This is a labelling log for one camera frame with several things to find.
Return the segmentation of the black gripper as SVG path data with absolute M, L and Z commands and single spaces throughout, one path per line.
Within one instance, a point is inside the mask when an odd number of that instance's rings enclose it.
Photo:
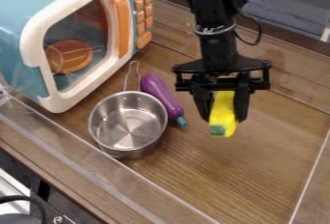
M 235 90 L 234 107 L 238 122 L 247 118 L 250 92 L 257 90 L 270 90 L 270 68 L 273 63 L 269 60 L 253 59 L 238 56 L 238 61 L 223 70 L 207 69 L 202 60 L 197 60 L 173 67 L 177 74 L 175 90 L 178 92 L 191 92 L 195 105 L 202 118 L 209 121 L 213 103 L 213 93 L 210 91 Z M 237 78 L 229 78 L 231 73 L 250 73 L 260 70 L 262 77 L 250 77 L 241 74 Z

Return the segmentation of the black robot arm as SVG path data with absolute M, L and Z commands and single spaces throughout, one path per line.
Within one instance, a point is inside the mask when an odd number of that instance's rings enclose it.
M 193 95 L 205 120 L 210 119 L 215 94 L 231 91 L 234 117 L 247 118 L 250 95 L 272 88 L 273 62 L 238 53 L 237 16 L 247 0 L 187 0 L 195 16 L 194 32 L 199 38 L 202 57 L 177 65 L 175 90 Z

